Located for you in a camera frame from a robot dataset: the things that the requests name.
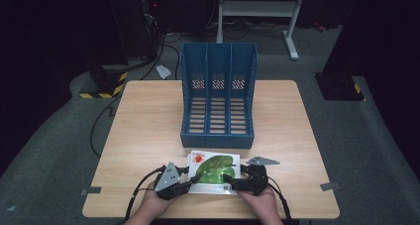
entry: black stand base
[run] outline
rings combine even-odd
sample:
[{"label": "black stand base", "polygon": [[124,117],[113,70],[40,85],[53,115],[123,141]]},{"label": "black stand base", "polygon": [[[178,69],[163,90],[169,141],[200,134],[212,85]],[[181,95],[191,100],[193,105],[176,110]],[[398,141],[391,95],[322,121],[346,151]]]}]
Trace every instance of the black stand base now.
[{"label": "black stand base", "polygon": [[365,100],[361,89],[351,77],[341,78],[338,76],[326,76],[322,75],[322,73],[315,73],[315,78],[325,100]]},{"label": "black stand base", "polygon": [[103,84],[97,84],[89,75],[79,90],[82,98],[113,98],[117,97],[123,88],[127,72],[107,72]]}]

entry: book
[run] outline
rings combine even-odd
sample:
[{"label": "book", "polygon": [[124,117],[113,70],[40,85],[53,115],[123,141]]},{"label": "book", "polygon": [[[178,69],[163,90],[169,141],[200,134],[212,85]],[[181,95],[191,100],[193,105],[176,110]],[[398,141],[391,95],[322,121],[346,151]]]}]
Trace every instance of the book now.
[{"label": "book", "polygon": [[200,175],[198,182],[191,185],[189,193],[236,194],[231,184],[223,179],[223,173],[241,178],[239,155],[194,150],[187,156],[187,164],[188,180]]}]

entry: light wood tabletop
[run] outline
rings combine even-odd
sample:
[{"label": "light wood tabletop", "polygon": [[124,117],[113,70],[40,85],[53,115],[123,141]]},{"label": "light wood tabletop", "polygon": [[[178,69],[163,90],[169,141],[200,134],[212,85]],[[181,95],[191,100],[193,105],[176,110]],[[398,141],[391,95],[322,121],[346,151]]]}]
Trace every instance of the light wood tabletop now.
[{"label": "light wood tabletop", "polygon": [[[149,80],[127,83],[109,133],[92,187],[83,207],[86,217],[124,217],[140,180],[154,169],[174,162],[186,166],[193,148],[180,140],[183,113],[181,81]],[[260,156],[280,165],[266,166],[280,186],[293,219],[333,219],[340,210],[329,182],[298,87],[291,80],[257,80],[250,150],[203,150],[239,154],[241,163]],[[155,179],[144,183],[146,187]],[[132,212],[143,198],[139,192]],[[278,212],[285,218],[281,202]],[[185,194],[161,218],[255,218],[237,195]]]}]

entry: white metal stand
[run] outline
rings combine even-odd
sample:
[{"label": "white metal stand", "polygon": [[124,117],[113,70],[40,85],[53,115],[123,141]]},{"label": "white metal stand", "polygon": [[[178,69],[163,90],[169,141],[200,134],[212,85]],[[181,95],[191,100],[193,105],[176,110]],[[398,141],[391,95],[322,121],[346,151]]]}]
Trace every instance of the white metal stand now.
[{"label": "white metal stand", "polygon": [[217,43],[223,43],[223,16],[259,16],[259,17],[288,17],[290,23],[288,30],[283,31],[284,39],[293,60],[298,60],[296,47],[291,35],[299,15],[302,0],[290,2],[276,1],[225,1],[219,0],[219,20]]}]

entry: person's left hand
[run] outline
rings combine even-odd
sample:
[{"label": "person's left hand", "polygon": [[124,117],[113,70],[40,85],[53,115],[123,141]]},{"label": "person's left hand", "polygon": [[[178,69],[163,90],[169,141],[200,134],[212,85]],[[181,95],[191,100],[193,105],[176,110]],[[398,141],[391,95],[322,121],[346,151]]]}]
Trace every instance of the person's left hand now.
[{"label": "person's left hand", "polygon": [[130,217],[125,224],[150,224],[157,217],[164,214],[167,208],[178,198],[175,197],[171,200],[164,200],[159,198],[154,190],[154,181],[148,185],[143,196],[142,204],[139,209]]}]

